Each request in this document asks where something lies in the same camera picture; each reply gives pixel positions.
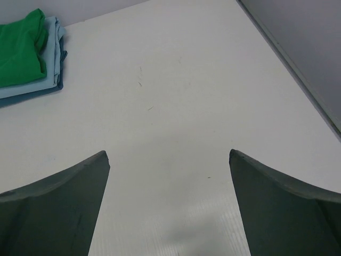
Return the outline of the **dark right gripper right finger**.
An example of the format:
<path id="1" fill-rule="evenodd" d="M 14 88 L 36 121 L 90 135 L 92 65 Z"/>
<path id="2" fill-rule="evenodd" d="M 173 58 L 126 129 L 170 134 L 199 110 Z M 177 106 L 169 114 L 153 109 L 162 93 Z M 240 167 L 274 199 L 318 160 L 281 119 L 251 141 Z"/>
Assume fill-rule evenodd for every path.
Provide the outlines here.
<path id="1" fill-rule="evenodd" d="M 340 194 L 232 149 L 231 177 L 251 255 L 340 255 Z"/>

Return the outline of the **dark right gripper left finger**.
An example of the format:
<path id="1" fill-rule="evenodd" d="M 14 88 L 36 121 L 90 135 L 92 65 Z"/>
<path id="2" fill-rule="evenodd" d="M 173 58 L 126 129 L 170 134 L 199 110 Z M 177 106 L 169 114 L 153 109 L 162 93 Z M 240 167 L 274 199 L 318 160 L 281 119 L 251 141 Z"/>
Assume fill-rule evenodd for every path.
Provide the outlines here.
<path id="1" fill-rule="evenodd" d="M 1 193 L 1 255 L 88 255 L 109 171 L 103 150 Z"/>

